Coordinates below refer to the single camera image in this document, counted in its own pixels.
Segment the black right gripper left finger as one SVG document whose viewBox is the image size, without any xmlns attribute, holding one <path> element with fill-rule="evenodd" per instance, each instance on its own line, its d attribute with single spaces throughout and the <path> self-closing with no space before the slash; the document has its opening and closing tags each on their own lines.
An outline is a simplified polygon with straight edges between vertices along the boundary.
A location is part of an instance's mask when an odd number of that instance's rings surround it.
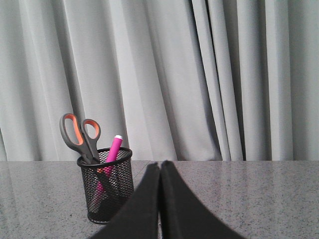
<svg viewBox="0 0 319 239">
<path fill-rule="evenodd" d="M 133 195 L 93 239 L 156 239 L 160 168 L 149 164 Z"/>
</svg>

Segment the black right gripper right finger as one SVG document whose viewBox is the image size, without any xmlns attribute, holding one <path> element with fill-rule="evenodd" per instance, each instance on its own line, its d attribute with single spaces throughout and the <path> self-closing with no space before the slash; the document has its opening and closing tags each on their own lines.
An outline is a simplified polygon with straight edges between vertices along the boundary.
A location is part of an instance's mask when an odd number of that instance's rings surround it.
<svg viewBox="0 0 319 239">
<path fill-rule="evenodd" d="M 160 220 L 164 239 L 242 239 L 194 195 L 175 165 L 160 170 Z"/>
</svg>

